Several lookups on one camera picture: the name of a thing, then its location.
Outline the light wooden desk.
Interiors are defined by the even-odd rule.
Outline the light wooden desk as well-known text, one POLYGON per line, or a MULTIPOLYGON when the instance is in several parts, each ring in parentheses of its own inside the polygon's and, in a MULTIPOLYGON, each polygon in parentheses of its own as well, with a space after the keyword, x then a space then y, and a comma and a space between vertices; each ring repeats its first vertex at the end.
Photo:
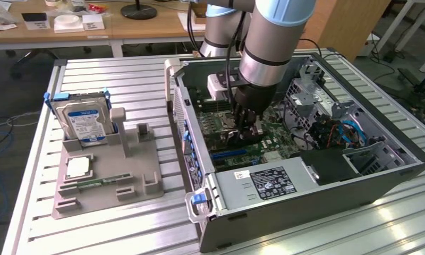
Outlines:
POLYGON ((183 30, 177 14, 185 13, 187 4, 179 1, 157 2, 139 0, 139 3, 154 7, 157 15, 147 20, 131 20, 119 14, 123 6, 133 0, 121 0, 109 3, 111 37, 122 41, 147 40, 154 43, 165 41, 189 41, 187 32, 183 30))
POLYGON ((9 12, 17 20, 17 27, 0 31, 0 50, 59 48, 79 46, 107 46, 111 40, 110 17, 102 18, 105 29, 73 33, 54 33, 53 29, 26 29, 22 14, 39 13, 53 8, 43 0, 26 0, 11 2, 9 12))

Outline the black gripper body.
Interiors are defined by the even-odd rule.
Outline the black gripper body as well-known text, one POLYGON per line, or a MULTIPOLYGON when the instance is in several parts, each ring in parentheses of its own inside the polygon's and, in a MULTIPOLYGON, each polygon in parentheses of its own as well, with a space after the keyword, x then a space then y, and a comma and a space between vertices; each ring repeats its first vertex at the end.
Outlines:
POLYGON ((233 96, 235 113, 250 111, 255 115, 262 115, 273 101, 275 90, 277 85, 262 87, 247 84, 239 86, 233 96))

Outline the hard disk with blue carrier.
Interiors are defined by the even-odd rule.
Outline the hard disk with blue carrier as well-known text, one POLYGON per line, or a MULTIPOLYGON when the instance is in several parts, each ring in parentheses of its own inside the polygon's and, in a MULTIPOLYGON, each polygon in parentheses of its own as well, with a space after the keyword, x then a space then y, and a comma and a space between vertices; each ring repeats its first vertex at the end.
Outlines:
POLYGON ((66 140, 77 140, 82 147, 101 145, 117 132, 110 121, 107 89, 89 93, 43 94, 43 103, 54 114, 66 140))

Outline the flat white box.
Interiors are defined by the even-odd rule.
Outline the flat white box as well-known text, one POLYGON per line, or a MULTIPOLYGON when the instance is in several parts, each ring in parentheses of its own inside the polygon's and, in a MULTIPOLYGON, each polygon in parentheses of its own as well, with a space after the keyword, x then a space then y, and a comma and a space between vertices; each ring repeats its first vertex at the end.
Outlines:
POLYGON ((83 26, 78 22, 69 24, 55 22, 53 25, 53 31, 54 33, 83 32, 83 26))

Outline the black and white box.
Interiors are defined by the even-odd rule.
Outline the black and white box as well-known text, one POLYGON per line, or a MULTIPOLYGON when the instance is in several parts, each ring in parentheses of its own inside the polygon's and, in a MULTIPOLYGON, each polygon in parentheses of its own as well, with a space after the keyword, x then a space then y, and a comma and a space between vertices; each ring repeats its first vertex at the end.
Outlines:
POLYGON ((49 19, 45 13, 22 13, 21 17, 27 30, 50 29, 49 19))

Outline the silver CPU socket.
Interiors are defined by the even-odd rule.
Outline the silver CPU socket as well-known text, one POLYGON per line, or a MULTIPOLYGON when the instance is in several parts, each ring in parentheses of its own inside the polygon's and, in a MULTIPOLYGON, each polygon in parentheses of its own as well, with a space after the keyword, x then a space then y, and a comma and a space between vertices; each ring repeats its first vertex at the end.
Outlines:
POLYGON ((217 118, 219 120, 219 125, 222 130, 230 130, 235 127, 233 114, 230 112, 217 113, 217 118))

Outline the green RAM stick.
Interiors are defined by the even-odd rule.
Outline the green RAM stick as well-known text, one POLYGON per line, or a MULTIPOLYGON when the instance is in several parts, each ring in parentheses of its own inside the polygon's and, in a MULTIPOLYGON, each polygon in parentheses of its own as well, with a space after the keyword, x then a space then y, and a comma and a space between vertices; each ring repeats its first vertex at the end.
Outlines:
POLYGON ((74 184, 74 186, 78 189, 86 189, 86 188, 94 188, 98 186, 103 186, 103 185, 109 185, 111 183, 115 183, 118 180, 123 180, 126 178, 131 177, 130 174, 122 174, 122 175, 115 175, 111 177, 106 177, 106 178, 99 178, 99 179, 93 179, 89 181, 82 181, 74 184))

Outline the black floor stand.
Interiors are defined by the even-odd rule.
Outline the black floor stand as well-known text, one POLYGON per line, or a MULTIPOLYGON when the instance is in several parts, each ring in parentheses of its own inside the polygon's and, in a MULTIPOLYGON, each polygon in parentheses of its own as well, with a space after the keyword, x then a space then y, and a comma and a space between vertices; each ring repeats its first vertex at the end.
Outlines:
POLYGON ((401 98, 410 104, 425 103, 425 77, 419 80, 407 69, 398 69, 401 81, 407 81, 410 87, 401 91, 401 98))

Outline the black plastic shroud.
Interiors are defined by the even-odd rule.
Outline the black plastic shroud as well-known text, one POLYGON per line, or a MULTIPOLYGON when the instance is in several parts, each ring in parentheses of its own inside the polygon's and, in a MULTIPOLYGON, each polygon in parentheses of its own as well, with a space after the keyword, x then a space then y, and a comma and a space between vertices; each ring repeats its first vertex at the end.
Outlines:
POLYGON ((318 176, 318 185, 326 185, 359 177, 359 174, 346 161, 342 149, 339 148, 302 151, 299 157, 318 176))

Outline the white paper stack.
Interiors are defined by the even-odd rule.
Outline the white paper stack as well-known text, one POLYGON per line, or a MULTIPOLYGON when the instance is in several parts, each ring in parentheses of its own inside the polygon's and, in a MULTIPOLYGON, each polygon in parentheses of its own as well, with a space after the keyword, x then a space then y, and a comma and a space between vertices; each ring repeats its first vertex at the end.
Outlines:
MULTIPOLYGON (((183 29, 183 31, 186 32, 187 31, 187 15, 186 13, 182 13, 182 12, 177 12, 177 18, 178 18, 178 21, 179 21, 179 24, 181 24, 181 27, 183 29)), ((191 17, 191 20, 190 20, 190 25, 191 25, 191 31, 193 32, 203 32, 205 31, 205 24, 195 24, 194 22, 194 18, 191 17)))

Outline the wooden cabinet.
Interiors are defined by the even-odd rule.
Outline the wooden cabinet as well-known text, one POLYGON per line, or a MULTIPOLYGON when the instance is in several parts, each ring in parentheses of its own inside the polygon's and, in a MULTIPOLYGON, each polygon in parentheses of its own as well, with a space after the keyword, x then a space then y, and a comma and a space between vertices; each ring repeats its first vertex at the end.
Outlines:
POLYGON ((333 48, 349 61, 357 57, 390 0, 278 0, 275 21, 283 28, 267 48, 274 61, 290 59, 295 48, 333 48))

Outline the black chair base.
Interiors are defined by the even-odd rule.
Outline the black chair base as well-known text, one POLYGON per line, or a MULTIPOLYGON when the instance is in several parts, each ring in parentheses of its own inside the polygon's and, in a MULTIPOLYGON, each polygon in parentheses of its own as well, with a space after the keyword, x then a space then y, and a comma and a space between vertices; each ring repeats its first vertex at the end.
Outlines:
POLYGON ((18 61, 11 65, 9 69, 9 76, 13 80, 17 80, 21 78, 21 73, 18 71, 19 67, 29 62, 37 55, 45 54, 47 55, 53 60, 57 60, 57 55, 51 52, 49 49, 31 49, 23 57, 18 59, 18 61))

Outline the green motherboard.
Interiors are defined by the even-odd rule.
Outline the green motherboard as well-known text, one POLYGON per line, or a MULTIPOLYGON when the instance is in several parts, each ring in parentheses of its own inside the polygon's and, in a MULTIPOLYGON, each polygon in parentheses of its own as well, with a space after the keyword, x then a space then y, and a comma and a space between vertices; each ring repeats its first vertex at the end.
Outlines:
POLYGON ((203 101, 213 101, 210 98, 197 98, 194 111, 197 121, 199 124, 199 130, 205 139, 206 149, 209 155, 237 149, 245 149, 246 154, 241 156, 227 157, 221 160, 211 160, 213 167, 217 172, 229 171, 237 168, 254 166, 266 163, 262 155, 269 151, 278 151, 287 159, 290 156, 295 156, 299 152, 299 148, 294 140, 291 139, 291 133, 282 124, 282 119, 278 116, 277 105, 271 105, 263 112, 262 115, 262 129, 263 136, 259 142, 243 147, 226 147, 219 141, 219 132, 225 131, 221 129, 219 120, 217 113, 201 112, 201 103, 203 101))

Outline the white desk frame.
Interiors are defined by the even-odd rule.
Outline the white desk frame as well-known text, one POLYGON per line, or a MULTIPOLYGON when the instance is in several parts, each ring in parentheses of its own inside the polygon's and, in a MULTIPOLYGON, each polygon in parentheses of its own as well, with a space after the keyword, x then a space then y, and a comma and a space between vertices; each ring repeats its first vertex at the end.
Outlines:
MULTIPOLYGON (((379 76, 377 76, 374 78, 374 80, 382 78, 382 77, 386 77, 391 74, 395 73, 395 70, 386 64, 383 64, 378 58, 378 51, 382 49, 382 46, 385 45, 385 43, 387 42, 389 40, 389 37, 390 35, 393 34, 397 26, 399 25, 403 17, 406 16, 407 14, 407 11, 410 10, 410 8, 413 7, 413 5, 415 3, 422 3, 425 4, 425 0, 403 0, 406 1, 402 9, 399 10, 386 32, 383 33, 382 35, 382 38, 379 39, 378 43, 375 43, 374 41, 374 38, 373 38, 373 32, 370 33, 370 42, 369 44, 373 46, 371 47, 371 50, 370 50, 370 60, 375 63, 375 64, 379 64, 382 65, 383 67, 389 68, 390 69, 390 72, 389 73, 385 73, 385 74, 381 74, 379 76)), ((407 43, 410 37, 413 36, 413 34, 415 33, 417 29, 419 28, 419 26, 422 25, 425 21, 425 6, 423 8, 421 9, 421 11, 418 12, 414 20, 413 20, 413 23, 409 25, 409 27, 401 32, 395 42, 393 43, 393 53, 394 55, 397 55, 397 52, 399 52, 405 46, 405 44, 407 43)))

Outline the silver metal disk bay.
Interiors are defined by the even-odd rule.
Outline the silver metal disk bay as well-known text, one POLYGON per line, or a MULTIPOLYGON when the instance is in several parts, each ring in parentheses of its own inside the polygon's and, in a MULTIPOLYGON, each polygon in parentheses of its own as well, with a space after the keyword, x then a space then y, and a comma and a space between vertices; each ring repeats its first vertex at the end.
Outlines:
POLYGON ((317 63, 299 68, 299 77, 291 79, 279 110, 289 128, 309 130, 321 116, 333 120, 345 119, 345 114, 355 106, 354 101, 339 102, 322 84, 325 71, 317 63))

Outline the silver CPU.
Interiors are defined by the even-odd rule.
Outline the silver CPU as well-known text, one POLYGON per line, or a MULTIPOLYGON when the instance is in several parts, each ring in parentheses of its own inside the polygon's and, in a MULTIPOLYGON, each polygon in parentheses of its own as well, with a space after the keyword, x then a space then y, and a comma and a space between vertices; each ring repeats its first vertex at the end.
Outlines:
POLYGON ((66 174, 67 179, 86 176, 90 171, 90 159, 87 157, 71 158, 67 162, 66 174))

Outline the grey open PC case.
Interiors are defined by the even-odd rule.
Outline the grey open PC case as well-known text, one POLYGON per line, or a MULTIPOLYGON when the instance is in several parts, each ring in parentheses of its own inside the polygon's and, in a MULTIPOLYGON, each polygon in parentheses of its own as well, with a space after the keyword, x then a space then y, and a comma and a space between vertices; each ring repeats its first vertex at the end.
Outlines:
MULTIPOLYGON (((317 119, 317 122, 334 123, 325 149, 357 149, 383 142, 403 160, 403 165, 346 181, 318 185, 291 198, 277 198, 227 210, 215 178, 219 172, 213 167, 194 111, 197 98, 211 99, 206 88, 207 76, 223 71, 225 58, 167 59, 163 63, 166 107, 185 183, 187 218, 195 225, 201 252, 223 251, 231 245, 367 205, 425 170, 425 152, 363 97, 362 81, 347 78, 333 68, 331 62, 315 53, 297 53, 289 61, 269 105, 277 105, 278 116, 291 79, 299 77, 299 68, 311 63, 317 63, 325 71, 322 84, 326 92, 339 102, 353 100, 355 104, 345 119, 333 120, 325 115, 317 119), (207 202, 193 205, 190 198, 201 193, 206 195, 207 202)), ((302 151, 323 150, 315 148, 309 130, 289 128, 283 119, 282 124, 299 148, 297 155, 289 158, 299 157, 302 151)))

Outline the green GPU with black fan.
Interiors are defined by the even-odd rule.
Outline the green GPU with black fan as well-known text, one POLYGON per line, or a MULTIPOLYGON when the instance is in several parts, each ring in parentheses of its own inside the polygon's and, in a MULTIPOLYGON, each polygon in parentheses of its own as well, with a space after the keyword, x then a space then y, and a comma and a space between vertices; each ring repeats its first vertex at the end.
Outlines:
POLYGON ((243 147, 259 142, 262 134, 262 129, 255 126, 233 128, 219 132, 219 141, 229 148, 243 147))

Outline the silver drive bracket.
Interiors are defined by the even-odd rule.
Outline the silver drive bracket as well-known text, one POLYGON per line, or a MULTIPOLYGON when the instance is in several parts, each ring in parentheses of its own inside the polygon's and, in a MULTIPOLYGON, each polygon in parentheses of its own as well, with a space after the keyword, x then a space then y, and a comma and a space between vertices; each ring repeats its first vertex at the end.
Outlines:
POLYGON ((383 142, 377 142, 366 147, 346 148, 343 157, 359 175, 369 175, 403 165, 403 160, 395 155, 394 150, 383 142))

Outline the grey power supply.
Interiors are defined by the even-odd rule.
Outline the grey power supply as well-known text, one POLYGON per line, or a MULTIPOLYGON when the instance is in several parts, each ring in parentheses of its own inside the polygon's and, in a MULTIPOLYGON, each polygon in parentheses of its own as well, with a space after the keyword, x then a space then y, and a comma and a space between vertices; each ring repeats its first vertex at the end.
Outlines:
POLYGON ((318 187, 299 157, 229 170, 215 178, 227 210, 291 198, 318 187))

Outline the silver chipset heat sink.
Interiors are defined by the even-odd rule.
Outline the silver chipset heat sink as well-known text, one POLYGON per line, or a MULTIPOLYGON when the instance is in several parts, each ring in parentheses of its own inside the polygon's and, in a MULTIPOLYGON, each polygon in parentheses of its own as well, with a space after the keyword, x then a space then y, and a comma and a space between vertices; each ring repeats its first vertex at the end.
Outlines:
POLYGON ((267 162, 274 162, 274 161, 282 160, 283 156, 275 150, 275 151, 265 152, 263 155, 262 155, 262 158, 263 158, 263 161, 267 163, 267 162))

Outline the white labelled box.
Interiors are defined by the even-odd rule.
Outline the white labelled box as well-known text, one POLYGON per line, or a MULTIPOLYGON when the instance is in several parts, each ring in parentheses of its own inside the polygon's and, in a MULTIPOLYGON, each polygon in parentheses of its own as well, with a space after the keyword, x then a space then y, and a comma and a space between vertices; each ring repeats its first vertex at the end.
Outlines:
POLYGON ((99 14, 89 14, 82 16, 82 27, 85 31, 103 30, 103 20, 99 14))

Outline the black RAM slot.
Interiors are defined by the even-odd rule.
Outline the black RAM slot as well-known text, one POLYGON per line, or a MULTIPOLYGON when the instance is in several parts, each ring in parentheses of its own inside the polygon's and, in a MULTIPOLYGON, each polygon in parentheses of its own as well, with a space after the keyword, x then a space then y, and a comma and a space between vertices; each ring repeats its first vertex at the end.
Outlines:
POLYGON ((203 101, 201 103, 201 109, 206 110, 207 108, 211 108, 211 111, 227 111, 230 104, 225 100, 203 101))
POLYGON ((230 106, 229 104, 210 104, 210 105, 202 104, 199 110, 203 113, 222 112, 222 111, 229 111, 230 106))

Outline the grey parts rack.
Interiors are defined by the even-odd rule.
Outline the grey parts rack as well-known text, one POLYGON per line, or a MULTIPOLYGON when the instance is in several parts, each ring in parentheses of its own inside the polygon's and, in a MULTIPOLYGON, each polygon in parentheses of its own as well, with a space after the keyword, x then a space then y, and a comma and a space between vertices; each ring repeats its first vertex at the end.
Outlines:
POLYGON ((53 195, 51 217, 61 219, 83 213, 139 202, 163 195, 162 178, 155 150, 154 132, 146 123, 125 129, 123 108, 109 111, 117 133, 105 143, 82 147, 77 140, 62 140, 58 177, 53 195), (86 176, 65 177, 71 158, 87 157, 90 171, 86 176), (74 184, 93 179, 130 174, 131 177, 109 185, 78 189, 74 184))

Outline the black round lamp base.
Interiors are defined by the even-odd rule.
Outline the black round lamp base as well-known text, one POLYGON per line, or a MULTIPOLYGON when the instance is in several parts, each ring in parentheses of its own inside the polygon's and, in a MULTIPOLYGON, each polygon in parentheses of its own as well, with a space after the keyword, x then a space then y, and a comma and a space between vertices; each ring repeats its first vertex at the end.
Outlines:
POLYGON ((157 10, 154 7, 141 4, 139 0, 134 0, 133 4, 119 9, 119 14, 131 20, 147 20, 157 16, 157 10))

